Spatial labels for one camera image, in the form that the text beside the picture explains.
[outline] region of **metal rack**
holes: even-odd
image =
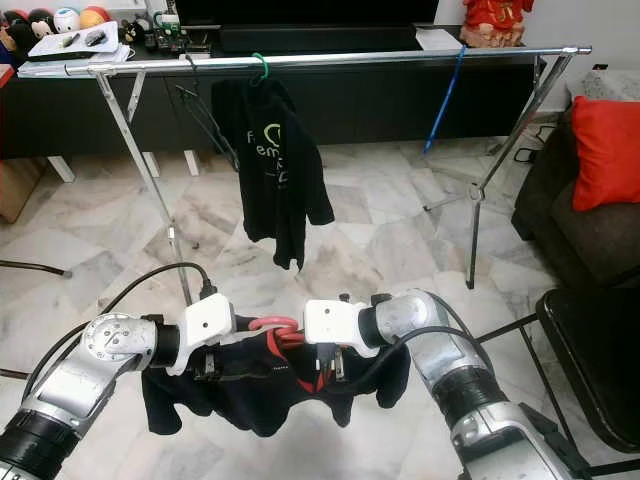
[[[472,221],[471,221],[471,238],[470,248],[467,252],[467,274],[466,284],[469,289],[474,287],[475,263],[478,248],[478,228],[480,225],[480,207],[485,199],[485,188],[496,174],[502,163],[506,160],[507,155],[513,149],[518,137],[525,130],[526,126],[532,120],[538,108],[553,88],[554,84],[567,68],[576,55],[589,55],[592,51],[590,46],[564,46],[564,47],[514,47],[499,49],[469,49],[465,53],[466,59],[474,58],[496,58],[496,57],[532,57],[534,65],[538,65],[541,56],[556,57],[553,66],[546,77],[540,80],[537,72],[534,72],[534,91],[520,115],[516,125],[502,146],[500,154],[495,163],[489,169],[487,175],[478,182],[469,185],[467,192],[468,198],[471,200]],[[283,55],[265,57],[265,61],[270,67],[277,69],[278,67],[313,67],[313,66],[329,66],[329,65],[356,65],[356,64],[375,64],[375,63],[397,63],[397,62],[428,62],[442,59],[455,59],[459,55],[458,50],[442,50],[442,51],[407,51],[407,52],[373,52],[373,53],[339,53],[339,54],[319,54],[319,55]],[[234,57],[234,58],[209,58],[188,60],[155,60],[155,61],[134,61],[126,63],[108,63],[87,65],[81,67],[68,67],[65,72],[69,77],[76,75],[90,75],[96,78],[100,90],[111,110],[113,118],[120,129],[120,133],[131,153],[131,156],[140,171],[140,175],[144,180],[149,192],[151,192],[156,206],[163,216],[168,228],[168,238],[171,243],[177,261],[182,261],[182,252],[180,250],[179,233],[177,226],[174,224],[167,205],[160,193],[158,185],[151,175],[142,152],[136,144],[136,140],[131,132],[130,124],[135,115],[138,100],[144,86],[145,75],[147,73],[167,73],[167,72],[192,72],[197,71],[214,71],[214,70],[237,70],[237,69],[258,69],[262,68],[262,60],[255,57]],[[136,79],[131,92],[131,97],[126,109],[126,114],[118,103],[111,85],[109,77],[120,74],[136,74]],[[448,201],[440,202],[432,206],[425,206],[425,210],[429,211],[433,208],[448,203]],[[191,303],[191,294],[184,270],[179,270],[180,281],[187,304]]]

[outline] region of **dark sofa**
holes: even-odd
[[[523,239],[539,244],[568,287],[640,285],[640,204],[574,211],[578,171],[567,115],[538,154],[516,200],[512,224]]]

